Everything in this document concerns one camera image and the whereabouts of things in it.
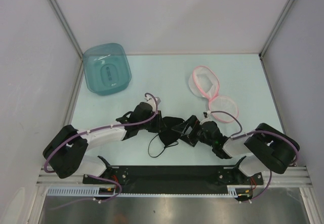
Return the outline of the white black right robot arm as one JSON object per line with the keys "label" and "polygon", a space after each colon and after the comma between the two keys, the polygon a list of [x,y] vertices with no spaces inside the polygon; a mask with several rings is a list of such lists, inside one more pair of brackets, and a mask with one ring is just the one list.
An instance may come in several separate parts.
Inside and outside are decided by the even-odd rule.
{"label": "white black right robot arm", "polygon": [[236,164],[224,173],[225,183],[245,184],[264,171],[283,174],[296,162],[300,150],[296,141],[266,123],[248,133],[239,130],[226,136],[209,117],[199,121],[191,116],[173,123],[171,132],[192,147],[199,142],[208,145],[219,159],[237,158]]}

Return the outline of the teal plastic tub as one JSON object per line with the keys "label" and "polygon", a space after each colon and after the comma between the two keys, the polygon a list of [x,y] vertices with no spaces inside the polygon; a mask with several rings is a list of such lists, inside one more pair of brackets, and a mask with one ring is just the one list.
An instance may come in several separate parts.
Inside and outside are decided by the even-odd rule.
{"label": "teal plastic tub", "polygon": [[117,43],[102,44],[86,50],[83,66],[87,88],[100,96],[125,90],[132,79],[125,51]]}

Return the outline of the aluminium front frame rail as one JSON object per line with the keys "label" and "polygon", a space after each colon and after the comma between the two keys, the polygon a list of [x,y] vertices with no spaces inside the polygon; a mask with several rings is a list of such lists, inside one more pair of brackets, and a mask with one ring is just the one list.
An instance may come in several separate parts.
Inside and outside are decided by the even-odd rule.
{"label": "aluminium front frame rail", "polygon": [[[116,176],[122,185],[134,183],[137,180],[166,181],[204,181],[216,182],[230,186],[248,185],[249,177],[236,180],[233,167],[228,166],[115,166],[112,175]],[[81,185],[87,174],[75,173],[67,178],[59,178],[55,173],[40,171],[37,185]],[[268,182],[272,188],[310,188],[312,183],[306,167],[289,167],[284,174],[257,173],[253,176],[257,186]]]}

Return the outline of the pink mesh laundry bag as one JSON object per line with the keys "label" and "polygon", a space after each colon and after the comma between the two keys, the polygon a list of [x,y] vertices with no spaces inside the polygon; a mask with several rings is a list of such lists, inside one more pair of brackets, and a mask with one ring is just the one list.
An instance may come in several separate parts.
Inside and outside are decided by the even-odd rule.
{"label": "pink mesh laundry bag", "polygon": [[216,74],[207,66],[197,66],[188,79],[191,92],[208,101],[207,109],[219,122],[231,123],[238,118],[237,104],[230,97],[220,95],[220,82]]}

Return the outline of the black bra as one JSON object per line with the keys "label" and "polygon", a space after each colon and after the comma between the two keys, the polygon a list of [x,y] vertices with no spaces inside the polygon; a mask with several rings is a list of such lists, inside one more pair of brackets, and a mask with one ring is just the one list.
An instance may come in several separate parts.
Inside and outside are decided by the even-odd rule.
{"label": "black bra", "polygon": [[[177,146],[179,144],[178,140],[180,139],[181,133],[174,131],[172,128],[184,123],[184,120],[176,117],[164,117],[163,121],[166,125],[166,129],[158,133],[148,144],[147,153],[151,158],[158,158],[165,151],[165,149]],[[153,156],[150,153],[150,146],[157,137],[159,137],[160,141],[164,144],[164,148],[158,155]]]}

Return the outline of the aluminium corner post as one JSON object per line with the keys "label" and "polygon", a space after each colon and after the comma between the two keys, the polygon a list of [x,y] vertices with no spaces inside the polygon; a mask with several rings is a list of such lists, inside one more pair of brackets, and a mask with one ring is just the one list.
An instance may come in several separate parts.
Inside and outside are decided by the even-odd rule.
{"label": "aluminium corner post", "polygon": [[259,53],[259,58],[260,60],[263,60],[266,52],[268,51],[270,45],[272,44],[272,41],[274,40],[274,38],[276,37],[277,33],[279,32],[282,24],[284,23],[284,21],[286,20],[289,12],[291,11],[294,3],[296,2],[296,0],[287,0],[282,11],[279,14],[279,17],[277,18],[274,27],[272,28],[269,36],[267,37],[260,53]]}
{"label": "aluminium corner post", "polygon": [[78,57],[80,59],[82,59],[83,52],[80,48],[80,45],[79,45],[77,39],[75,38],[75,35],[73,34],[72,29],[70,28],[70,25],[69,25],[65,15],[62,12],[62,9],[61,9],[58,1],[57,0],[48,0],[48,2],[50,4],[55,16],[58,18],[64,32],[66,33],[69,41],[71,42],[74,50],[76,51]]}

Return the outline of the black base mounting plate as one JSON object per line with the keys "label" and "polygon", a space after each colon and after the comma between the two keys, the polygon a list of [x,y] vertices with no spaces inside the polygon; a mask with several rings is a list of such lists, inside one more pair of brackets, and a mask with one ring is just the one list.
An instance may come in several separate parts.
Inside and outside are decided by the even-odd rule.
{"label": "black base mounting plate", "polygon": [[262,174],[247,177],[234,166],[112,166],[102,178],[117,180],[123,194],[216,195],[227,187],[264,183]]}

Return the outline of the aluminium right corner post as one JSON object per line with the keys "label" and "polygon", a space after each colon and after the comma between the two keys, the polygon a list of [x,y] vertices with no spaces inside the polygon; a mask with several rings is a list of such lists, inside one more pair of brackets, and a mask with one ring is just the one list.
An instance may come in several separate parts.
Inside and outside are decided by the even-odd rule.
{"label": "aluminium right corner post", "polygon": [[287,0],[282,11],[279,14],[279,17],[277,18],[274,27],[272,28],[269,36],[267,37],[260,53],[259,53],[259,58],[260,60],[263,60],[266,52],[268,51],[270,45],[272,44],[272,41],[274,40],[274,38],[276,37],[277,33],[279,32],[282,24],[284,23],[284,21],[286,20],[289,12],[291,11],[294,3],[296,2],[296,0]]}

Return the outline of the aluminium left corner post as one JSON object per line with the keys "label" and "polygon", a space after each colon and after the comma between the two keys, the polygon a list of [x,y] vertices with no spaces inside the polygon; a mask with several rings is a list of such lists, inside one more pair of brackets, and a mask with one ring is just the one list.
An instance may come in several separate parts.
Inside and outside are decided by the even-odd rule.
{"label": "aluminium left corner post", "polygon": [[71,42],[74,50],[76,51],[78,57],[80,59],[82,59],[83,52],[80,48],[80,45],[79,45],[77,39],[75,38],[75,35],[73,34],[72,29],[70,28],[70,25],[69,25],[65,15],[62,12],[62,9],[61,9],[58,1],[57,0],[48,0],[48,2],[50,4],[55,16],[58,18],[64,32],[66,33],[69,41]]}

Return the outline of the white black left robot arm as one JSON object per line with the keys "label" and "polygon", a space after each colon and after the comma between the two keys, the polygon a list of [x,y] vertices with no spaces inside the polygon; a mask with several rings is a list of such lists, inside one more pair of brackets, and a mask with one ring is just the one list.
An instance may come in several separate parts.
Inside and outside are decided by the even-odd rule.
{"label": "white black left robot arm", "polygon": [[87,156],[86,151],[110,143],[124,141],[140,130],[157,133],[161,129],[161,116],[156,98],[139,103],[110,125],[80,131],[72,125],[64,126],[43,151],[44,171],[56,173],[65,179],[75,173],[93,175],[100,183],[112,177],[112,167],[102,156]]}

